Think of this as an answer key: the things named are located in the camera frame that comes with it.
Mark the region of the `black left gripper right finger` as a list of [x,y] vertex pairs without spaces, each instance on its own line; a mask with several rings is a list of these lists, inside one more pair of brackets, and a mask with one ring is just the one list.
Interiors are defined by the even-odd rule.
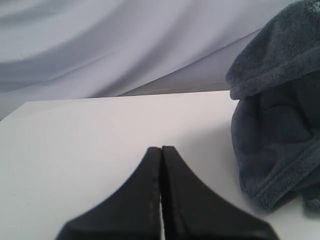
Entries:
[[265,221],[204,184],[173,146],[162,147],[161,204],[167,240],[277,240]]

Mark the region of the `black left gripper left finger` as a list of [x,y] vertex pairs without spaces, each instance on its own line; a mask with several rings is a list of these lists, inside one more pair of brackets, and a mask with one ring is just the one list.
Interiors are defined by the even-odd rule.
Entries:
[[58,240],[160,239],[160,149],[150,147],[110,197],[68,221]]

